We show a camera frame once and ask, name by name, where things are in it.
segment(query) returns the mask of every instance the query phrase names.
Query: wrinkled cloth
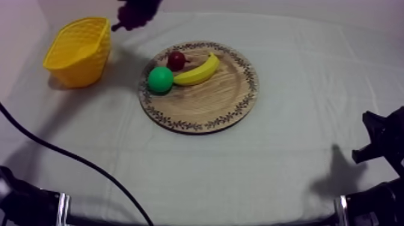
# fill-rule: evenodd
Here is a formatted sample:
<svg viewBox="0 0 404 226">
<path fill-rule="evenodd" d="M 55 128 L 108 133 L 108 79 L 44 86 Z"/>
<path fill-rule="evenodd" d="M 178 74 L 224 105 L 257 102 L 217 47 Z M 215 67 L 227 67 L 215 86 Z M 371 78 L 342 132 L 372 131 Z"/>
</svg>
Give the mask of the wrinkled cloth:
<svg viewBox="0 0 404 226">
<path fill-rule="evenodd" d="M 160 13 L 145 28 L 112 34 L 96 85 L 65 90 L 41 61 L 56 31 L 23 66 L 5 106 L 38 136 L 115 176 L 156 224 L 294 221 L 333 212 L 332 199 L 397 177 L 384 159 L 355 165 L 369 137 L 361 114 L 404 105 L 404 42 L 344 25 L 253 14 Z M 183 41 L 223 43 L 259 76 L 252 111 L 211 135 L 152 122 L 138 101 L 150 58 Z M 41 188 L 66 192 L 72 212 L 144 222 L 95 171 L 24 138 L 0 117 L 2 164 Z"/>
</svg>

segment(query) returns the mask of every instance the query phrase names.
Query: green ball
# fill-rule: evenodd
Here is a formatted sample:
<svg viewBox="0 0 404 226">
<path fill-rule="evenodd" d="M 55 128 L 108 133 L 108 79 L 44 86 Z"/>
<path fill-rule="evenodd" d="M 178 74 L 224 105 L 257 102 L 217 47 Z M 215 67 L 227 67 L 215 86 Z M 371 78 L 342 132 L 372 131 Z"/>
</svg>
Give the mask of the green ball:
<svg viewBox="0 0 404 226">
<path fill-rule="evenodd" d="M 156 93 L 164 93 L 170 90 L 174 83 L 173 72 L 166 67 L 156 67 L 147 79 L 148 87 Z"/>
</svg>

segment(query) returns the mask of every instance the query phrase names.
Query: plate rim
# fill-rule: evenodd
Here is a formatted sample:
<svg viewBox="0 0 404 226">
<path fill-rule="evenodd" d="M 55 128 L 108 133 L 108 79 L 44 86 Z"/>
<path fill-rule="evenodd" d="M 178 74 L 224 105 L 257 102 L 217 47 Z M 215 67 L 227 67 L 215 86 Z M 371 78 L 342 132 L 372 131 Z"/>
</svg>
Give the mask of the plate rim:
<svg viewBox="0 0 404 226">
<path fill-rule="evenodd" d="M 172 51 L 198 49 L 201 47 L 212 48 L 214 50 L 223 52 L 224 54 L 228 54 L 234 60 L 234 62 L 243 69 L 242 74 L 245 75 L 249 92 L 244 95 L 240 102 L 235 104 L 233 112 L 228 112 L 224 115 L 217 116 L 217 118 L 213 121 L 207 121 L 205 123 L 191 123 L 182 120 L 171 121 L 171 117 L 166 116 L 164 112 L 159 111 L 152 105 L 152 94 L 147 88 L 147 77 L 151 70 L 157 66 L 158 61 L 168 58 Z M 247 58 L 245 58 L 245 56 L 229 46 L 214 41 L 205 40 L 186 41 L 164 49 L 153 57 L 153 59 L 151 59 L 145 66 L 141 72 L 139 84 L 139 101 L 146 115 L 148 115 L 149 118 L 156 124 L 164 127 L 165 129 L 188 135 L 215 133 L 238 123 L 252 110 L 256 103 L 259 92 L 259 80 L 257 73 L 253 65 Z"/>
</svg>

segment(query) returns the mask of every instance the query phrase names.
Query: floral pattern border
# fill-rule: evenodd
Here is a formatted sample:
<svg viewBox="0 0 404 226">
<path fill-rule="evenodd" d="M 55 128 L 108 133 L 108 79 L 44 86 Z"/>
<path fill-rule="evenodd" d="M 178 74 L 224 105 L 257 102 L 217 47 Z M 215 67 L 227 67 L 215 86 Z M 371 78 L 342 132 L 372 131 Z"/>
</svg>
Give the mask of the floral pattern border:
<svg viewBox="0 0 404 226">
<path fill-rule="evenodd" d="M 154 106 L 151 106 L 152 103 L 152 95 L 150 94 L 147 88 L 147 75 L 150 74 L 151 70 L 156 67 L 157 62 L 152 60 L 144 69 L 142 73 L 142 81 L 140 83 L 140 93 L 141 93 L 141 101 L 146 106 L 143 106 L 144 110 L 151 116 L 154 121 L 159 124 L 163 124 L 164 126 L 170 129 L 181 129 L 181 130 L 192 130 L 194 132 L 202 131 L 204 129 L 214 129 L 222 124 L 230 123 L 232 119 L 239 117 L 243 114 L 243 110 L 249 107 L 251 102 L 256 98 L 256 92 L 258 91 L 258 81 L 255 77 L 255 71 L 252 68 L 251 64 L 247 62 L 245 59 L 239 57 L 239 55 L 234 52 L 234 50 L 229 47 L 225 47 L 221 44 L 209 42 L 209 41 L 199 41 L 196 43 L 186 43 L 180 46 L 174 46 L 165 51 L 165 53 L 157 56 L 158 61 L 162 61 L 165 58 L 168 58 L 169 54 L 172 51 L 177 50 L 186 50 L 186 49 L 197 49 L 202 47 L 213 48 L 214 50 L 221 51 L 223 53 L 229 54 L 230 57 L 244 69 L 243 73 L 245 75 L 245 80 L 248 83 L 249 93 L 244 96 L 243 100 L 239 102 L 232 112 L 228 112 L 226 115 L 219 116 L 213 121 L 208 121 L 206 123 L 198 124 L 198 123 L 190 123 L 187 121 L 173 121 L 171 117 L 167 117 L 163 112 L 155 109 Z"/>
</svg>

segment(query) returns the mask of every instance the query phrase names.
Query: red apple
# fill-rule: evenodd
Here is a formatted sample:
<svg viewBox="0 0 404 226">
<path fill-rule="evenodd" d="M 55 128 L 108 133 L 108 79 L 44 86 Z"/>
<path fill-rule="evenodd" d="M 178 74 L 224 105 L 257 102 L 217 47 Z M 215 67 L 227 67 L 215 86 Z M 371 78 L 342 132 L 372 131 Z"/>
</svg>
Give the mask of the red apple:
<svg viewBox="0 0 404 226">
<path fill-rule="evenodd" d="M 185 55 L 181 52 L 174 51 L 168 56 L 167 67 L 173 72 L 176 72 L 184 68 L 185 62 Z"/>
</svg>

